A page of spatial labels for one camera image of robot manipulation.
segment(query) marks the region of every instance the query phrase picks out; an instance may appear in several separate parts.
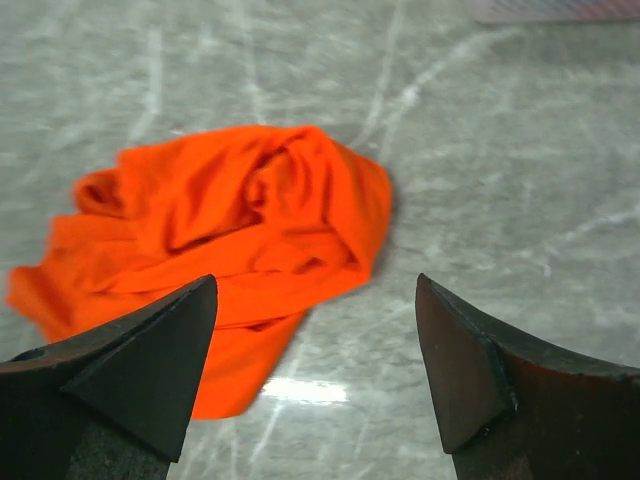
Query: marble surface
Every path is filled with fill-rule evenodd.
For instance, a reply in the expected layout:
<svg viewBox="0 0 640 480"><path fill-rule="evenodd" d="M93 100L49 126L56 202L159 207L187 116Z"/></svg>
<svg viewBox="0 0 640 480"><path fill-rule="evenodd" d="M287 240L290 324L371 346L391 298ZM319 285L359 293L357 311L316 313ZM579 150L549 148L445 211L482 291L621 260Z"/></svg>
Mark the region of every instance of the marble surface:
<svg viewBox="0 0 640 480"><path fill-rule="evenodd" d="M0 273L127 145L313 123L384 164L375 279L316 308L245 415L170 479L454 479L417 343L423 271L640 365L640 23L475 24L462 0L33 0L0 17ZM41 343L0 310L3 359Z"/></svg>

